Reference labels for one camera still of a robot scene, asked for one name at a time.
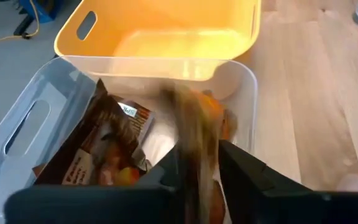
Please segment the gray floor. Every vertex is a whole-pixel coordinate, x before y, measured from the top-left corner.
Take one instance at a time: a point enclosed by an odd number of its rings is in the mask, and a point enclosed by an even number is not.
[[[41,24],[39,34],[33,39],[0,42],[0,121],[34,73],[55,55],[55,37],[79,2],[65,1],[55,21]],[[11,2],[0,2],[0,37],[12,35],[24,17]],[[33,22],[28,33],[35,28]]]

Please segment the yellow storage bin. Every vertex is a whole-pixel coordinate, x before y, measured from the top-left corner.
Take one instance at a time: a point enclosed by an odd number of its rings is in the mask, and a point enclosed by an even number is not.
[[[96,21],[83,39],[88,13]],[[260,0],[83,0],[55,40],[58,55],[232,59],[254,44]]]

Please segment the wooden floor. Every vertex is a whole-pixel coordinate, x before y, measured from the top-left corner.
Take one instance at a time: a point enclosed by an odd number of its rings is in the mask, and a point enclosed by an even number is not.
[[[334,190],[358,174],[357,0],[262,2],[250,63],[256,156],[312,189]]]

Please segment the power cord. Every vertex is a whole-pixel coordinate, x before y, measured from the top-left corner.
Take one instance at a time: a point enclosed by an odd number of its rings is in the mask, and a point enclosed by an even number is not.
[[[34,14],[35,14],[35,20],[37,21],[37,29],[34,31],[34,33],[32,33],[32,34],[24,33],[22,35],[11,35],[11,36],[0,38],[0,41],[8,40],[8,39],[18,39],[18,38],[29,39],[29,38],[31,38],[31,37],[33,37],[33,36],[38,34],[38,32],[40,30],[40,21],[39,21],[39,18],[38,18],[37,9],[35,8],[33,0],[30,0],[30,4],[31,4],[32,9],[33,9]]]

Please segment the yellow cable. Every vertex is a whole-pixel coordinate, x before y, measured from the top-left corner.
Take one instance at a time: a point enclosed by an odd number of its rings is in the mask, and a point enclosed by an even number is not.
[[[27,34],[26,37],[33,37],[33,36],[37,35],[38,31],[40,30],[40,21],[39,21],[39,18],[38,18],[37,9],[35,8],[33,0],[30,0],[30,3],[31,3],[32,9],[33,9],[34,14],[35,14],[35,20],[37,21],[37,29],[35,30],[34,33]],[[22,36],[21,35],[7,36],[7,37],[0,38],[0,41],[8,40],[8,39],[16,39],[16,38],[22,38]]]

